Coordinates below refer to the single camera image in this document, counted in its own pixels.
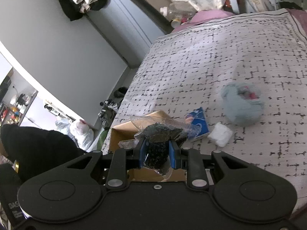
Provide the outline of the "patterned white bed blanket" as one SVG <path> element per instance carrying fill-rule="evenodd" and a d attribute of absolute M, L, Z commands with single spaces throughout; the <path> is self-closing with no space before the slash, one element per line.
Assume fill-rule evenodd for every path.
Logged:
<path fill-rule="evenodd" d="M 224 151 L 290 181 L 294 214 L 306 210 L 306 12 L 280 9 L 216 19 L 158 38 L 145 56 L 114 125 L 162 110 L 177 121 L 196 108 L 209 126 L 227 124 L 222 89 L 254 84 L 259 122 L 232 125 Z"/>

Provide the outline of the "grey wardrobe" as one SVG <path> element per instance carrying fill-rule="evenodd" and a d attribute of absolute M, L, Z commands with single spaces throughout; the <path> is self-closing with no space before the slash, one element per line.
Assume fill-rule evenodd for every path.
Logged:
<path fill-rule="evenodd" d="M 89 21 L 131 68 L 137 68 L 164 31 L 131 0 L 108 0 Z"/>

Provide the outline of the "clear plastic bottle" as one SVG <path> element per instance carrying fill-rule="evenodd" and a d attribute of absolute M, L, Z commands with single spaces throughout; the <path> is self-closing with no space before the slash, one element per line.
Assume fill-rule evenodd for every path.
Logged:
<path fill-rule="evenodd" d="M 162 14 L 169 21 L 174 19 L 189 19 L 196 14 L 196 10 L 191 6 L 171 3 L 169 6 L 160 8 Z"/>

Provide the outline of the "white plastic bag on floor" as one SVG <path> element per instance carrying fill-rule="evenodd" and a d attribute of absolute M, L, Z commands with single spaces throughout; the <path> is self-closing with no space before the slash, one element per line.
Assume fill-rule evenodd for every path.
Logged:
<path fill-rule="evenodd" d="M 94 140 L 94 132 L 88 124 L 81 120 L 70 121 L 67 118 L 59 118 L 55 121 L 56 129 L 68 135 L 77 146 L 86 151 L 91 151 L 91 145 Z"/>

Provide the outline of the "pink bed sheet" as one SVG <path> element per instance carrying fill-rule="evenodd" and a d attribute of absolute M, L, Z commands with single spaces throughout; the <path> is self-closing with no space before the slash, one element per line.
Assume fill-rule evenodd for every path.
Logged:
<path fill-rule="evenodd" d="M 208 10 L 208 11 L 200 11 L 197 12 L 190 21 L 187 23 L 181 24 L 177 28 L 175 28 L 172 33 L 181 31 L 190 26 L 200 25 L 212 20 L 216 19 L 225 19 L 231 16 L 234 16 L 232 12 L 227 12 L 225 10 Z"/>

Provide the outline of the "green cartoon floor mat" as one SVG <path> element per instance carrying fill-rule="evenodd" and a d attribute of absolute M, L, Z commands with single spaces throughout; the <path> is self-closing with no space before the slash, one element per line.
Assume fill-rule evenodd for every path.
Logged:
<path fill-rule="evenodd" d="M 102 133 L 99 135 L 98 137 L 98 141 L 97 141 L 97 146 L 96 146 L 96 149 L 101 151 L 102 150 L 102 146 L 104 145 L 104 142 L 107 138 L 107 135 L 108 135 L 108 132 L 109 132 L 109 128 L 106 128 L 102 131 Z"/>

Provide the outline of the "paper cup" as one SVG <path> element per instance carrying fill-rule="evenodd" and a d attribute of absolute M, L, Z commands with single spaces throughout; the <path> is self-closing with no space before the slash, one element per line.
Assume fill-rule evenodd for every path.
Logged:
<path fill-rule="evenodd" d="M 182 21 L 180 18 L 175 18 L 174 20 L 171 21 L 171 27 L 176 29 L 182 24 Z"/>

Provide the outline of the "grey sneakers pair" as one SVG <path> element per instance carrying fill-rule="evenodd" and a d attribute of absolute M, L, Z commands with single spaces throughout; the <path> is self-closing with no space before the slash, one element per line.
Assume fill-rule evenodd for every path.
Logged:
<path fill-rule="evenodd" d="M 112 99 L 107 99 L 104 102 L 100 102 L 100 106 L 102 107 L 98 118 L 102 123 L 103 128 L 110 128 L 112 122 L 118 112 L 119 106 Z"/>

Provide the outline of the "light blue fluffy plush bag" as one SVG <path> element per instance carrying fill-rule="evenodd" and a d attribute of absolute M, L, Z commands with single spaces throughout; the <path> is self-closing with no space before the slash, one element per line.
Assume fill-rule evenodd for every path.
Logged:
<path fill-rule="evenodd" d="M 221 97 L 224 114 L 234 125 L 250 126 L 263 114 L 264 100 L 254 84 L 229 83 L 222 89 Z"/>

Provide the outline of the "white soft wad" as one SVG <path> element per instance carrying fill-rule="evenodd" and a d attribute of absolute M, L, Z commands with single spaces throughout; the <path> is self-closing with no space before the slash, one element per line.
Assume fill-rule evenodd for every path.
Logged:
<path fill-rule="evenodd" d="M 225 147 L 233 136 L 233 131 L 221 122 L 215 124 L 208 139 L 218 147 Z"/>

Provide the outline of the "blue tissue pack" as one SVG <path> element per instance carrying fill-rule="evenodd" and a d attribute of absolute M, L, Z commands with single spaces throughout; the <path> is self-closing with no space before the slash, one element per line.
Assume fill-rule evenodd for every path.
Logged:
<path fill-rule="evenodd" d="M 210 133 L 202 107 L 199 107 L 186 114 L 185 123 L 191 125 L 192 133 L 189 133 L 188 135 L 188 139 L 191 141 L 196 141 Z"/>

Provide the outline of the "dark slippers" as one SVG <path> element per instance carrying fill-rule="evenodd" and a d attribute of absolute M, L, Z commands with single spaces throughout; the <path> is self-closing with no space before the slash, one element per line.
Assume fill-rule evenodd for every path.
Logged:
<path fill-rule="evenodd" d="M 128 90 L 128 88 L 127 87 L 120 87 L 120 88 L 118 88 L 117 90 L 115 90 L 114 92 L 113 92 L 113 96 L 115 97 L 115 98 L 123 98 L 123 97 L 125 97 L 125 95 L 126 95 L 126 93 L 127 93 L 127 90 Z"/>

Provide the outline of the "person black clothing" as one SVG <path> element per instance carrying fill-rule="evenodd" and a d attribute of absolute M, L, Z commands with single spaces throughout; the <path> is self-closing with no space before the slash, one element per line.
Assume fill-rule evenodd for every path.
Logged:
<path fill-rule="evenodd" d="M 85 154 L 68 136 L 54 130 L 1 126 L 1 154 L 18 162 L 22 183 Z"/>

